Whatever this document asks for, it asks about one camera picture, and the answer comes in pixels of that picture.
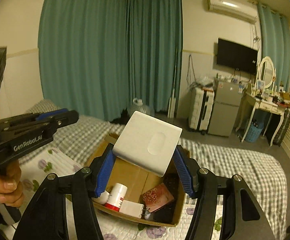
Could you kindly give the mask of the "person's left hand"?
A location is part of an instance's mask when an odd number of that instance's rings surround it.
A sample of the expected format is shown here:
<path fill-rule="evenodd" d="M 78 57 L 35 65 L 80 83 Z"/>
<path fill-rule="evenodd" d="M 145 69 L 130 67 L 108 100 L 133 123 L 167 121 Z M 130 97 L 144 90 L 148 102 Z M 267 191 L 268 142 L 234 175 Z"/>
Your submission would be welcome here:
<path fill-rule="evenodd" d="M 9 163 L 6 175 L 0 175 L 0 203 L 20 207 L 24 200 L 21 168 L 18 160 Z"/>

